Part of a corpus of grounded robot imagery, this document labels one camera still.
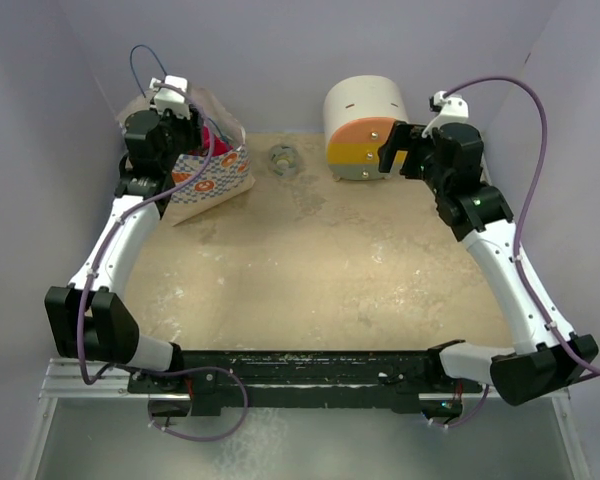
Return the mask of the checkered paper bag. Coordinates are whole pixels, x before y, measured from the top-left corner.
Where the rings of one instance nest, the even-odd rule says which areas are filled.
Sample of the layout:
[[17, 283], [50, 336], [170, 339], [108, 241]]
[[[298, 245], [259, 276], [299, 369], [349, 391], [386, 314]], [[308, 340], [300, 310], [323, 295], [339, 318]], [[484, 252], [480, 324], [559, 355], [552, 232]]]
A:
[[172, 195], [164, 214], [172, 226], [248, 191], [255, 183], [245, 129], [211, 91], [193, 87], [191, 96], [211, 120], [204, 129], [204, 145], [209, 145], [207, 136], [214, 132], [215, 147], [208, 166], [203, 165], [206, 150], [190, 151], [176, 161], [172, 178], [180, 190]]

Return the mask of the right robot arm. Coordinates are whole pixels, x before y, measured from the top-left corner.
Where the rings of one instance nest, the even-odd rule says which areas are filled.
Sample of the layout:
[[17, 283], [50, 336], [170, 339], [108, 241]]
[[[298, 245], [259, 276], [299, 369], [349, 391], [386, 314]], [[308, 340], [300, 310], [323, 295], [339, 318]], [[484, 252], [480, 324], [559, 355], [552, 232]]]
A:
[[436, 210], [480, 267], [511, 332], [512, 348], [454, 341], [440, 347], [425, 366], [426, 383], [447, 391], [460, 378], [495, 388], [512, 406], [571, 385], [599, 348], [592, 335], [579, 335], [556, 308], [522, 248], [503, 194], [482, 178], [484, 144], [468, 124], [448, 123], [424, 134], [424, 126], [393, 124], [379, 148], [379, 170], [391, 170], [405, 153], [400, 173], [422, 180], [433, 192]]

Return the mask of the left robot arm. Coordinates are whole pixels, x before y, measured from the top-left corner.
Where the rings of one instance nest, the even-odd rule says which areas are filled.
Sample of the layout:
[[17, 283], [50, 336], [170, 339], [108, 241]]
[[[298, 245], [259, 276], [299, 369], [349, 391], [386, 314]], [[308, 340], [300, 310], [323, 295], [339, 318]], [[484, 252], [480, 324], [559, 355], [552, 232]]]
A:
[[201, 119], [185, 103], [153, 100], [123, 127], [126, 152], [104, 230], [68, 283], [47, 291], [44, 306], [61, 356], [151, 370], [155, 385], [174, 392], [186, 378], [178, 347], [143, 335], [123, 296], [170, 201], [176, 161], [202, 144]]

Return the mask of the pink REAL crisps bag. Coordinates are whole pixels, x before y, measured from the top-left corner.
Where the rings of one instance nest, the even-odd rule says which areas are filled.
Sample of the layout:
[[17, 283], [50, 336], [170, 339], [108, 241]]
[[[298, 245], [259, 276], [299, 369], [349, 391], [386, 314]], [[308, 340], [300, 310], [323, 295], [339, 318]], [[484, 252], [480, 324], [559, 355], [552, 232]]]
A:
[[195, 156], [206, 156], [210, 147], [213, 147], [213, 156], [222, 156], [232, 150], [231, 143], [223, 135], [218, 135], [213, 129], [204, 127], [202, 130], [202, 144], [193, 149], [190, 154]]

